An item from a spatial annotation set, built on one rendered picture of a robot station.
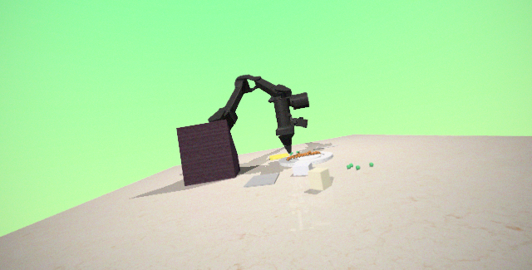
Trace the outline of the beige cube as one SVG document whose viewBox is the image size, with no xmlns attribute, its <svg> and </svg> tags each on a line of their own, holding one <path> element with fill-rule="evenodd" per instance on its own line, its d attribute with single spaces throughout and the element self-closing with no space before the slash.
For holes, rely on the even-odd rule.
<svg viewBox="0 0 532 270">
<path fill-rule="evenodd" d="M 331 186 L 329 169 L 316 168 L 308 171 L 311 189 L 325 190 Z"/>
</svg>

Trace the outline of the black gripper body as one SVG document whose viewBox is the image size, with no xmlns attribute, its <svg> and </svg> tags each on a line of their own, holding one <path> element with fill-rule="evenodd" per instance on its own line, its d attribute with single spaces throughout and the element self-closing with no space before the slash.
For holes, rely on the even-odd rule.
<svg viewBox="0 0 532 270">
<path fill-rule="evenodd" d="M 278 124 L 277 126 L 278 128 L 275 131 L 276 136 L 293 134 L 295 130 L 294 130 L 294 127 L 290 125 L 290 116 L 291 116 L 290 110 L 281 111 L 275 114 L 276 114 L 275 118 L 277 119 L 277 124 Z"/>
</svg>

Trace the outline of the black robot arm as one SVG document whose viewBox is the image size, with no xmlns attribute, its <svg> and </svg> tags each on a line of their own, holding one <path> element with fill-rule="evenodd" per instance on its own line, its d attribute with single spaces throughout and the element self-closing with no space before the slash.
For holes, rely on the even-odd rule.
<svg viewBox="0 0 532 270">
<path fill-rule="evenodd" d="M 250 88 L 248 80 L 254 81 L 255 87 Z M 234 82 L 234 91 L 231 94 L 229 100 L 227 101 L 225 107 L 219 108 L 210 118 L 208 122 L 218 121 L 218 120 L 227 120 L 229 129 L 231 130 L 238 116 L 236 114 L 237 107 L 244 94 L 253 92 L 255 89 L 261 89 L 262 91 L 271 95 L 268 100 L 269 103 L 274 104 L 275 113 L 281 111 L 290 110 L 290 106 L 294 110 L 310 107 L 308 93 L 303 92 L 299 94 L 292 94 L 292 90 L 284 85 L 277 84 L 266 81 L 261 76 L 251 76 L 250 74 L 238 76 Z M 308 120 L 303 117 L 293 118 L 290 116 L 290 125 L 300 126 L 303 128 L 308 128 Z"/>
</svg>

